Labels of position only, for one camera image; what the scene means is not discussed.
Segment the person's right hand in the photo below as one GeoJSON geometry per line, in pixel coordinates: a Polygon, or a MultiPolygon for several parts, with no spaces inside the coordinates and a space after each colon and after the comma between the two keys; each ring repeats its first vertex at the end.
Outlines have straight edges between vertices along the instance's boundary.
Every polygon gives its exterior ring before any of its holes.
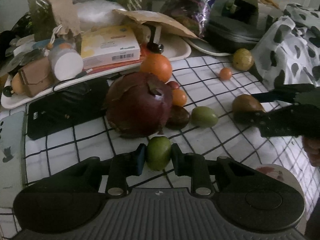
{"type": "Polygon", "coordinates": [[[320,152],[319,152],[320,141],[302,137],[302,143],[303,143],[304,151],[308,155],[310,164],[313,167],[319,167],[320,166],[320,152]]]}

